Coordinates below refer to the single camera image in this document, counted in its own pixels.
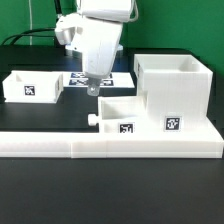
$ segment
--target large white box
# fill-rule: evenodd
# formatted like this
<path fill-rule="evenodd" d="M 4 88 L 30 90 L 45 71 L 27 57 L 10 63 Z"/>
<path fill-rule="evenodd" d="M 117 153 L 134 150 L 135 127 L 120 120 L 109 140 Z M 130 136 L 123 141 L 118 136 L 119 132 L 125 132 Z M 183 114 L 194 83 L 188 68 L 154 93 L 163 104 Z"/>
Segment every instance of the large white box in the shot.
<path fill-rule="evenodd" d="M 63 73 L 12 71 L 3 90 L 5 102 L 56 103 L 63 91 Z"/>
<path fill-rule="evenodd" d="M 213 73 L 192 55 L 135 55 L 134 71 L 152 125 L 179 117 L 190 131 L 206 121 Z"/>

